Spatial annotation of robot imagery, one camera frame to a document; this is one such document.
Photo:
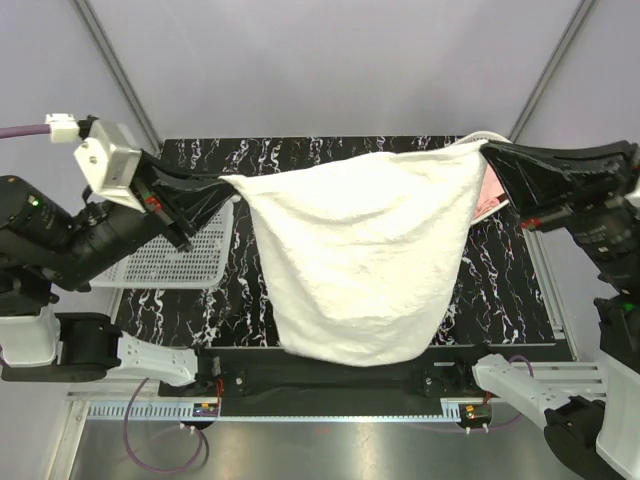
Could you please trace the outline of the pink towel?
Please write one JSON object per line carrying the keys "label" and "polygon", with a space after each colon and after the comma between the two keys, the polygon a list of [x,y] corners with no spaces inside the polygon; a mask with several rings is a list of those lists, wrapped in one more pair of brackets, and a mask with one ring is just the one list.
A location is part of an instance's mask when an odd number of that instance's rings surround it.
{"label": "pink towel", "polygon": [[488,166],[485,171],[480,195],[471,221],[472,225],[485,220],[509,203],[507,195],[494,170]]}

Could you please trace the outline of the white towel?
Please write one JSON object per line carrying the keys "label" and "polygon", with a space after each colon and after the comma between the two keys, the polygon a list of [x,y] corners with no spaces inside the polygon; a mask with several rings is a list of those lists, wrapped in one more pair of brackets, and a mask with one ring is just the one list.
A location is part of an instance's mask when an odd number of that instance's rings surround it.
{"label": "white towel", "polygon": [[450,304],[485,169],[470,143],[228,176],[250,208],[281,347],[355,367],[421,355]]}

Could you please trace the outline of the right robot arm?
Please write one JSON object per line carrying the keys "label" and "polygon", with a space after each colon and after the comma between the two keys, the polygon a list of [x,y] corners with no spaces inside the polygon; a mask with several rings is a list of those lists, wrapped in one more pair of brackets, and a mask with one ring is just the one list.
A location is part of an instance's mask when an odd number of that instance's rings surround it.
{"label": "right robot arm", "polygon": [[639,146],[576,150],[489,141],[480,149],[521,226],[566,231],[613,293],[565,319],[572,350],[596,361],[605,396],[564,393],[485,352],[454,371],[466,396],[488,391],[535,423],[555,457],[583,479],[639,476]]}

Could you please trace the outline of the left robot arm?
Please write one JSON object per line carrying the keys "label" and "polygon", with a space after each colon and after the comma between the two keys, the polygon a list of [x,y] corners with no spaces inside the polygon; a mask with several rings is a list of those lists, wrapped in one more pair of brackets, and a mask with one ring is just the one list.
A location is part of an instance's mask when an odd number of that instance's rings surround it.
{"label": "left robot arm", "polygon": [[215,386],[211,360],[194,349],[141,342],[104,314],[56,313],[53,287],[88,292],[90,282],[157,237],[191,249],[235,194],[216,175],[162,167],[143,154],[132,181],[136,210],[87,201],[70,215],[29,182],[1,178],[1,377],[7,382],[80,383],[119,372],[186,388]]}

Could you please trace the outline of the right white plastic basket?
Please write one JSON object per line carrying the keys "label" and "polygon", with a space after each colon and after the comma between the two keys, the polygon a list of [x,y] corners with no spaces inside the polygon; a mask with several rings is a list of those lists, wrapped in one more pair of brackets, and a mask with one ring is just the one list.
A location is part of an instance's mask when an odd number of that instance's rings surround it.
{"label": "right white plastic basket", "polygon": [[473,143],[478,141],[497,141],[497,142],[510,143],[510,140],[508,138],[498,133],[491,132],[491,131],[476,131],[456,140],[454,142],[454,145],[468,144],[468,143]]}

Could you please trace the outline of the white plastic basket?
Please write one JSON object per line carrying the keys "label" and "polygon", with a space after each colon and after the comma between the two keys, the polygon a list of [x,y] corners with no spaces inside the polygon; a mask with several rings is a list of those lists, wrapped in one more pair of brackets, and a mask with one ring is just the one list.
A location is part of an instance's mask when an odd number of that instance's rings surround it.
{"label": "white plastic basket", "polygon": [[100,288],[204,289],[223,278],[230,251],[233,204],[226,202],[190,239],[192,249],[178,251],[160,236],[90,281]]}
{"label": "white plastic basket", "polygon": [[456,140],[454,142],[454,145],[468,144],[468,143],[473,143],[478,141],[497,141],[497,142],[510,143],[510,140],[508,138],[498,133],[491,132],[491,131],[476,131]]}

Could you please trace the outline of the left white plastic basket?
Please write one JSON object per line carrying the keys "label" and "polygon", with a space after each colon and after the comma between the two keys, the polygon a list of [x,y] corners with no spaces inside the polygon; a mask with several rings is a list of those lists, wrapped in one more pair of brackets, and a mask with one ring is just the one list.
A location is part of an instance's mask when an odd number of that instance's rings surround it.
{"label": "left white plastic basket", "polygon": [[230,251],[233,204],[226,202],[190,239],[192,249],[178,251],[160,236],[90,281],[100,288],[204,289],[223,278]]}

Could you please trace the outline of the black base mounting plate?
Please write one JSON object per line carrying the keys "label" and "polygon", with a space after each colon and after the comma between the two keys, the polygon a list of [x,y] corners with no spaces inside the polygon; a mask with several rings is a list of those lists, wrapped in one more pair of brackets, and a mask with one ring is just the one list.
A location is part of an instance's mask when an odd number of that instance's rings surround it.
{"label": "black base mounting plate", "polygon": [[495,345],[432,346],[413,360],[374,367],[352,367],[313,360],[281,348],[198,349],[196,380],[184,387],[162,382],[162,397],[204,397],[220,392],[225,398],[242,398],[278,388],[392,389],[423,394],[436,382],[432,369],[451,362],[453,376],[471,385],[471,366],[497,353]]}

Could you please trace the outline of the left small circuit board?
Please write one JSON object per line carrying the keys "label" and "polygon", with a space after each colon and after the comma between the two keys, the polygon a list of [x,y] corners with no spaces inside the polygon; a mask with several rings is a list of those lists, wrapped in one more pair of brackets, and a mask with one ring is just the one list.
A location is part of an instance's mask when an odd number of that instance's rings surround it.
{"label": "left small circuit board", "polygon": [[194,403],[192,415],[194,418],[217,418],[219,411],[220,404],[218,402]]}

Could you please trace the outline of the small circuit board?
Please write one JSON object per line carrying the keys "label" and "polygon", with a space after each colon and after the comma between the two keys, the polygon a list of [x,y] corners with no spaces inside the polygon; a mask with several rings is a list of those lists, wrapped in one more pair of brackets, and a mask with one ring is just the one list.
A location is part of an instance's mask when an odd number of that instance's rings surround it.
{"label": "small circuit board", "polygon": [[467,404],[464,407],[464,415],[469,420],[490,418],[492,416],[492,407],[489,403]]}
{"label": "small circuit board", "polygon": [[219,411],[220,404],[218,402],[194,403],[192,415],[194,418],[217,418]]}

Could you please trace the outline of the right small circuit board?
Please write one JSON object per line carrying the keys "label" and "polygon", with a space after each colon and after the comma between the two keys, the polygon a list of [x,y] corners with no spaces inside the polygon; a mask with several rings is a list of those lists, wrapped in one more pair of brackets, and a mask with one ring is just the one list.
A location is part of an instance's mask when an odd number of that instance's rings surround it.
{"label": "right small circuit board", "polygon": [[469,420],[490,418],[492,416],[492,407],[489,403],[467,404],[464,407],[464,415]]}

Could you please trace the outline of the left aluminium frame post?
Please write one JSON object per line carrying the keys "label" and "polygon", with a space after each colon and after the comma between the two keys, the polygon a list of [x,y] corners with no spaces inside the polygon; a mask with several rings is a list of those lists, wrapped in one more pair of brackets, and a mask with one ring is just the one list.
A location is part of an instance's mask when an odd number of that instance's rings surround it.
{"label": "left aluminium frame post", "polygon": [[144,108],[91,2],[70,0],[69,4],[109,71],[119,93],[134,117],[136,125],[141,129],[144,139],[154,152],[159,152],[164,141]]}

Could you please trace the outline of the aluminium frame post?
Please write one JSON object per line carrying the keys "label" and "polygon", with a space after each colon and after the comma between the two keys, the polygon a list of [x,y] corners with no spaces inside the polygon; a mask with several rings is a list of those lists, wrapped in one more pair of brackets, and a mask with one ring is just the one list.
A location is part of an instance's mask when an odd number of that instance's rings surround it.
{"label": "aluminium frame post", "polygon": [[69,4],[109,71],[119,93],[134,117],[136,125],[141,129],[144,139],[154,152],[159,152],[164,141],[144,108],[91,2],[70,0]]}
{"label": "aluminium frame post", "polygon": [[508,138],[511,141],[517,141],[522,136],[576,38],[598,5],[598,0],[580,0],[578,2],[510,130]]}

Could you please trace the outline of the right aluminium frame post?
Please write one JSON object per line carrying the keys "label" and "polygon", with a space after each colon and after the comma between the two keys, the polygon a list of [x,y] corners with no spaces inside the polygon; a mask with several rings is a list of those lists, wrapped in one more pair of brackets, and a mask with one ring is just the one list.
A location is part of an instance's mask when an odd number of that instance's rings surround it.
{"label": "right aluminium frame post", "polygon": [[510,130],[508,138],[511,141],[517,141],[522,136],[576,38],[598,5],[598,0],[580,0],[578,2]]}

